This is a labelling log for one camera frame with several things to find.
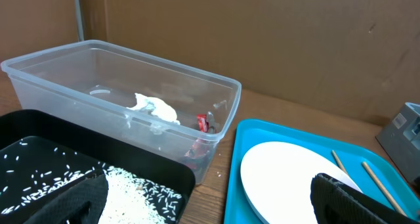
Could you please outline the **white rice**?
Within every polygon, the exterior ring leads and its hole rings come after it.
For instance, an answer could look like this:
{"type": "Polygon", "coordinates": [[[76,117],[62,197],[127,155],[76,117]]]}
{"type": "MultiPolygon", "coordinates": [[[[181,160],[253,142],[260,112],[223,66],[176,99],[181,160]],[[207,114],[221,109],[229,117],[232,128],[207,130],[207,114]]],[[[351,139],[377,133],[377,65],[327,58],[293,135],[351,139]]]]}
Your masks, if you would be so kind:
{"type": "Polygon", "coordinates": [[[175,223],[184,200],[173,189],[48,141],[1,149],[1,221],[18,223],[35,203],[84,175],[102,171],[108,196],[100,223],[175,223]]]}

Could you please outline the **white round plate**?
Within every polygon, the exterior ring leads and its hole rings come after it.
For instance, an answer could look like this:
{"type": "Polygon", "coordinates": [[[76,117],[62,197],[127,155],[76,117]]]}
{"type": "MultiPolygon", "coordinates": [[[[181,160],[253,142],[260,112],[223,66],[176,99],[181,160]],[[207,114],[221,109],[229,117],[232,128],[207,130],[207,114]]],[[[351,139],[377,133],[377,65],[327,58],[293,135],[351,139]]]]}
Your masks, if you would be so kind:
{"type": "Polygon", "coordinates": [[[291,143],[255,145],[240,164],[245,195],[263,223],[316,223],[310,194],[312,179],[319,173],[360,190],[333,162],[291,143]]]}

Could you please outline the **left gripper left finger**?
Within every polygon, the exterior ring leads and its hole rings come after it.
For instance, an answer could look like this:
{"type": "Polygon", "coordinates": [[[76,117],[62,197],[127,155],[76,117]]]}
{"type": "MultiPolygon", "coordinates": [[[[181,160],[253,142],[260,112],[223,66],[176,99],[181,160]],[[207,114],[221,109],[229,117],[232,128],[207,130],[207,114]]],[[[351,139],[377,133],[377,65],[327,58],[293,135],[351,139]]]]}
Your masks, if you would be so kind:
{"type": "Polygon", "coordinates": [[[81,177],[66,185],[63,191],[31,214],[25,223],[97,224],[105,208],[108,191],[104,174],[81,177]]]}

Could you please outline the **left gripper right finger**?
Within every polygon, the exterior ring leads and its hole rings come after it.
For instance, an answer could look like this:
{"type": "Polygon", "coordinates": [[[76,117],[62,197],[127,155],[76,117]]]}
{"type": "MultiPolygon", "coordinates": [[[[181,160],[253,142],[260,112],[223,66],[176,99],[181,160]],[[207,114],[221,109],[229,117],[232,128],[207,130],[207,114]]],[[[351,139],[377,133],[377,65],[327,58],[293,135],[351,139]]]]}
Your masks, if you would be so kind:
{"type": "Polygon", "coordinates": [[[310,189],[318,224],[419,224],[325,173],[310,189]]]}

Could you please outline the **wooden chopstick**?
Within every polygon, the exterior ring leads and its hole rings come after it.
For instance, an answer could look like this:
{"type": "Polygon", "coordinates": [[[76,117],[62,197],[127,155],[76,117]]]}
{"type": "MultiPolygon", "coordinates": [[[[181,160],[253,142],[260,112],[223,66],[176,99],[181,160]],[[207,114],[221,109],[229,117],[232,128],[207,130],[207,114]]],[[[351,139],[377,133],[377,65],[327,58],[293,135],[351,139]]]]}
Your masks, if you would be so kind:
{"type": "Polygon", "coordinates": [[[345,169],[342,161],[340,160],[340,158],[338,157],[337,153],[332,150],[331,151],[332,156],[334,157],[335,162],[337,163],[338,167],[345,173],[348,175],[347,170],[345,169]]]}
{"type": "Polygon", "coordinates": [[[379,178],[376,176],[376,174],[373,172],[373,170],[370,168],[367,162],[362,162],[362,167],[366,170],[366,172],[369,174],[373,182],[378,186],[379,190],[384,194],[385,198],[389,201],[391,206],[400,214],[407,216],[405,211],[400,207],[400,205],[397,203],[397,201],[393,198],[391,193],[387,190],[387,188],[382,184],[382,182],[379,180],[379,178]]]}

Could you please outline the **white napkin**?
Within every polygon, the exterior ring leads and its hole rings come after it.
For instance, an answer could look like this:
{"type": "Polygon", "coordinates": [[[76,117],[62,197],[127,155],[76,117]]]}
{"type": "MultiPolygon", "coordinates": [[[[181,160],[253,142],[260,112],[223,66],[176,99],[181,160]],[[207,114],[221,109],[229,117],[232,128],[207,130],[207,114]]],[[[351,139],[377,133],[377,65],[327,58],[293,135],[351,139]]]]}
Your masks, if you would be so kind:
{"type": "Polygon", "coordinates": [[[136,104],[133,107],[127,107],[127,109],[138,112],[147,112],[149,115],[166,122],[180,125],[180,122],[177,120],[178,116],[176,110],[162,99],[147,97],[140,93],[135,93],[135,98],[136,104]]]}

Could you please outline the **red snack wrapper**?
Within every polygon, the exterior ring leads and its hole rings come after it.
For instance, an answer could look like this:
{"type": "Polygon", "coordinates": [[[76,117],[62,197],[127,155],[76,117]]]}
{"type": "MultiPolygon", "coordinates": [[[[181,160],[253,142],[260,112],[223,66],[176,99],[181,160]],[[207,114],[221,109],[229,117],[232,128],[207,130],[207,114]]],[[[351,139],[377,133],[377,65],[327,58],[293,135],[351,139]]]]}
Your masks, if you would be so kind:
{"type": "Polygon", "coordinates": [[[218,128],[212,112],[198,114],[196,118],[202,135],[194,141],[183,157],[183,162],[186,162],[186,165],[194,172],[203,169],[205,163],[209,161],[209,155],[213,148],[212,141],[206,140],[204,134],[215,134],[218,128]]]}

